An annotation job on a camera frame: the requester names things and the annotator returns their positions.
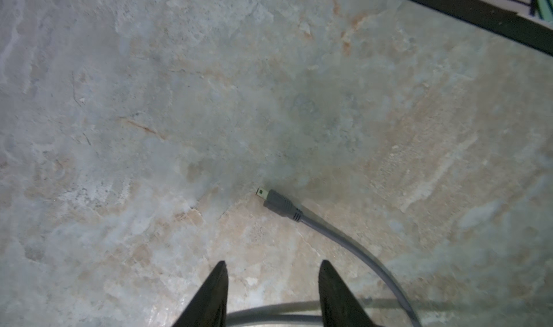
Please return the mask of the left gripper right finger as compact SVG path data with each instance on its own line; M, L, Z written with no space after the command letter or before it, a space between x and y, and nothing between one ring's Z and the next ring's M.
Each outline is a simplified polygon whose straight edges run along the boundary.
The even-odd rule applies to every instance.
M318 292L324 327L376 326L328 260L318 272Z

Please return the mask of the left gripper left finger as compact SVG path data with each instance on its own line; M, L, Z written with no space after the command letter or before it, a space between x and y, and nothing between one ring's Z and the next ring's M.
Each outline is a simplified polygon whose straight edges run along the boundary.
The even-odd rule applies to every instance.
M228 270L219 261L173 327L224 327L227 318Z

